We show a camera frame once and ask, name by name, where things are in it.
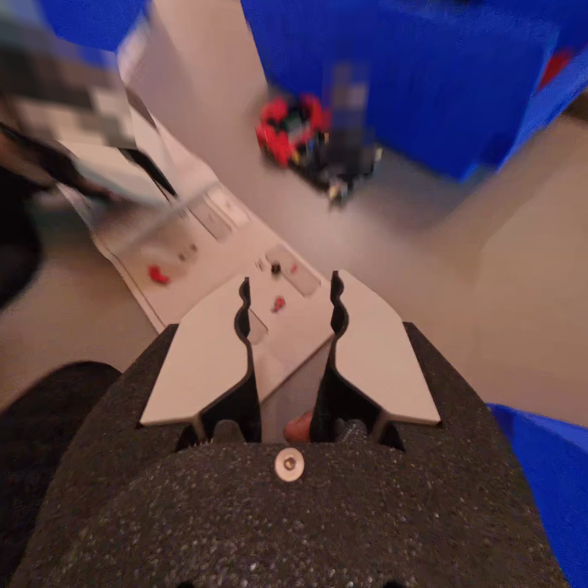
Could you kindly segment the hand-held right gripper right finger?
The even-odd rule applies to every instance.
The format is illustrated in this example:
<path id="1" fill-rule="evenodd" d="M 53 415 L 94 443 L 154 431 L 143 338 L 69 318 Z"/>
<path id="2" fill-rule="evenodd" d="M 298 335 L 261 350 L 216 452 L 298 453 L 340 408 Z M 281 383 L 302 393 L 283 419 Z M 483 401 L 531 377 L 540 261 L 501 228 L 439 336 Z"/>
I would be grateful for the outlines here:
<path id="1" fill-rule="evenodd" d="M 361 420 L 382 442 L 396 423 L 437 427 L 440 414 L 405 326 L 392 307 L 345 270 L 333 273 L 330 408 Z"/>

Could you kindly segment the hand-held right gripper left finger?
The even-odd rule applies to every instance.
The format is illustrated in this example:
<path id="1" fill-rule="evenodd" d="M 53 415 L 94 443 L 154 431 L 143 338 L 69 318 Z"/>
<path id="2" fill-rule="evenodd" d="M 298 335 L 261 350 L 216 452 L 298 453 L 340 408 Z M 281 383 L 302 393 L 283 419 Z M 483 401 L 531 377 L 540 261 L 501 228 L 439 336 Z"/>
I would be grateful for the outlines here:
<path id="1" fill-rule="evenodd" d="M 213 410 L 254 375 L 248 341 L 250 305 L 248 277 L 235 276 L 180 320 L 141 426 L 188 423 L 200 441 L 211 439 Z"/>

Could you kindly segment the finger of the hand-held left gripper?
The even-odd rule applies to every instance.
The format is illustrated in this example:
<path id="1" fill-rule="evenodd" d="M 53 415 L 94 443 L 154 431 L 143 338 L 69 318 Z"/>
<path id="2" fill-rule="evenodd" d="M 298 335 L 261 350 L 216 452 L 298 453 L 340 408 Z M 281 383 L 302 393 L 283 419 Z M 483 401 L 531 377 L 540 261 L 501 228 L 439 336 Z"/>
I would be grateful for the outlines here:
<path id="1" fill-rule="evenodd" d="M 82 177 L 130 202 L 161 205 L 178 200 L 170 181 L 143 151 L 83 142 L 60 146 Z"/>

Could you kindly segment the red and black lego car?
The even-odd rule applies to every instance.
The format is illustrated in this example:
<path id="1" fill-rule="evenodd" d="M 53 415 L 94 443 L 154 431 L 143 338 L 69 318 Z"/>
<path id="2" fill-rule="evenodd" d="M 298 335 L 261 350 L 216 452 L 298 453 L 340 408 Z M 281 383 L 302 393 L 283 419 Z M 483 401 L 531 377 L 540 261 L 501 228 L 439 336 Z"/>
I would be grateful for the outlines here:
<path id="1" fill-rule="evenodd" d="M 364 129 L 332 129 L 330 112 L 308 93 L 268 102 L 255 134 L 265 157 L 296 172 L 335 205 L 374 175 L 383 156 Z"/>

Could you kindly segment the lego instruction booklet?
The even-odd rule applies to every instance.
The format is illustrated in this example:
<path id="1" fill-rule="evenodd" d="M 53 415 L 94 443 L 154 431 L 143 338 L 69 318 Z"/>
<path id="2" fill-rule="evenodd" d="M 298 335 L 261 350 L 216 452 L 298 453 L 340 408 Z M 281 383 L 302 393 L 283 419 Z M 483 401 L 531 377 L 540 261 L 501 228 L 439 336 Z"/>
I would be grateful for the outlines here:
<path id="1" fill-rule="evenodd" d="M 92 204 L 71 188 L 62 193 L 158 333 L 231 278 L 249 278 L 250 338 L 264 401 L 332 336 L 330 286 L 158 120 L 133 107 L 130 117 L 136 147 L 164 173 L 178 200 L 143 205 L 117 195 Z M 272 262 L 281 264 L 277 277 Z M 150 265 L 160 266 L 171 283 L 153 283 Z"/>

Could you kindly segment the person's right hand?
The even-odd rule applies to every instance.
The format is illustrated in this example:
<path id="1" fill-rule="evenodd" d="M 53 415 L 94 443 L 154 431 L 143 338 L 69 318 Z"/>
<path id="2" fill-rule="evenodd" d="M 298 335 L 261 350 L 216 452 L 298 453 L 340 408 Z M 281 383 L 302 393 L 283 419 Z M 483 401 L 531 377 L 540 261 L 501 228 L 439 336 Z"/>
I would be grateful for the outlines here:
<path id="1" fill-rule="evenodd" d="M 311 424 L 313 413 L 308 411 L 292 419 L 283 429 L 283 437 L 290 445 L 311 442 Z"/>

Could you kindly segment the black rounded object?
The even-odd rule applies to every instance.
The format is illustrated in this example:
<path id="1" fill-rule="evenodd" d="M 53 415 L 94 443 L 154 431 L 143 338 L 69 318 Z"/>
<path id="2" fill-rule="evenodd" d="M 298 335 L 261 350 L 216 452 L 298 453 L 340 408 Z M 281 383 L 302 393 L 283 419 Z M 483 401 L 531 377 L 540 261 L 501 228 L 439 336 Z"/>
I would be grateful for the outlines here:
<path id="1" fill-rule="evenodd" d="M 42 259 L 42 245 L 30 214 L 41 187 L 1 168 L 1 309 L 30 283 Z"/>
<path id="2" fill-rule="evenodd" d="M 1 413 L 1 587 L 24 555 L 63 453 L 120 375 L 100 362 L 67 364 Z"/>

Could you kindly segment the blue divided storage bin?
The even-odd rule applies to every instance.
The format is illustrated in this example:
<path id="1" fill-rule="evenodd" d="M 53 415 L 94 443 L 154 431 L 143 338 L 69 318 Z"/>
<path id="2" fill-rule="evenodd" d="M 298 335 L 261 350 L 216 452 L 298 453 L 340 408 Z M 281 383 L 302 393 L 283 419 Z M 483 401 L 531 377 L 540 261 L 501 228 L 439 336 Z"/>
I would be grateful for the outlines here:
<path id="1" fill-rule="evenodd" d="M 380 143 L 445 176 L 500 169 L 587 86 L 587 1 L 242 1 L 268 83 L 327 101 L 357 71 Z"/>

